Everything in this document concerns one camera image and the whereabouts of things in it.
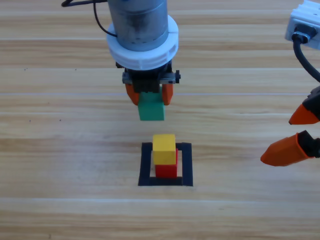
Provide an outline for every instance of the wooden table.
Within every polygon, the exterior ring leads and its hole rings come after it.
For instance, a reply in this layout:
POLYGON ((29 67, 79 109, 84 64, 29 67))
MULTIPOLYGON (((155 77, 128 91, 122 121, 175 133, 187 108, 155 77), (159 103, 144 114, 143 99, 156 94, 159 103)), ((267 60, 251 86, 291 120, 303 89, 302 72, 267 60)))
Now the wooden table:
POLYGON ((164 122, 139 121, 92 6, 61 1, 0 1, 1 240, 320 239, 320 161, 260 161, 319 136, 288 124, 318 86, 284 39, 302 0, 168 0, 182 79, 164 122), (194 187, 138 186, 163 133, 192 143, 194 187))

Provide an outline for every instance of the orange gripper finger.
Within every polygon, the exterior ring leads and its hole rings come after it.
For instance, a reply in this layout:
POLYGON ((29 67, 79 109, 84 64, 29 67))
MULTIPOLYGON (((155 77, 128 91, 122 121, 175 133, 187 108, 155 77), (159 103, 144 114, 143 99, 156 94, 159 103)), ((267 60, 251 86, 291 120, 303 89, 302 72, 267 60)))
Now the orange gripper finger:
POLYGON ((173 95, 174 95, 174 85, 162 84, 162 100, 165 106, 168 106, 170 104, 173 95))
POLYGON ((299 145, 297 133, 271 144, 262 155, 261 162, 275 167, 285 167, 311 158, 299 145))
POLYGON ((291 125, 316 124, 319 119, 302 104, 297 108, 289 120, 291 125))
POLYGON ((126 84, 125 89, 133 104, 138 106, 140 94, 134 91, 134 86, 132 86, 131 84, 126 84))

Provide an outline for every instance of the stacked blocks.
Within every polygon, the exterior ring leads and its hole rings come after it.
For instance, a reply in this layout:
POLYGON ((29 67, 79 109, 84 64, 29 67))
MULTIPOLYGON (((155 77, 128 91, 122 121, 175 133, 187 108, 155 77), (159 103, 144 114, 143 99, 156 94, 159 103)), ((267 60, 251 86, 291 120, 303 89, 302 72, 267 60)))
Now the stacked blocks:
POLYGON ((162 99, 162 88, 159 93, 141 92, 138 110, 141 121, 164 121, 165 104, 162 99))
POLYGON ((156 178, 174 179, 178 176, 178 149, 174 134, 153 136, 153 162, 156 178))

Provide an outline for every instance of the red block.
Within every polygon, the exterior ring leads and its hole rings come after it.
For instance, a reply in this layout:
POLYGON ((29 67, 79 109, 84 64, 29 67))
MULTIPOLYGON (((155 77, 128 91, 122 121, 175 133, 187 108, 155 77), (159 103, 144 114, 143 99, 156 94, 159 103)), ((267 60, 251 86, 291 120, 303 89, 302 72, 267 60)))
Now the red block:
POLYGON ((178 149, 175 150, 175 165, 155 165, 155 177, 176 179, 178 176, 178 149))

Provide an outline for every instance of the black tape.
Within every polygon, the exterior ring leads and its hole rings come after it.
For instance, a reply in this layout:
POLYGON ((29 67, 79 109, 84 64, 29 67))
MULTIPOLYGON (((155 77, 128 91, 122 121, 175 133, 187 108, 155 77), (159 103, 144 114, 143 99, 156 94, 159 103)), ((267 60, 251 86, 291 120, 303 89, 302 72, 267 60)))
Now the black tape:
POLYGON ((182 177, 150 177, 152 142, 144 142, 141 147, 141 163, 138 186, 188 186, 193 187, 192 145, 176 143, 175 147, 182 152, 182 177))

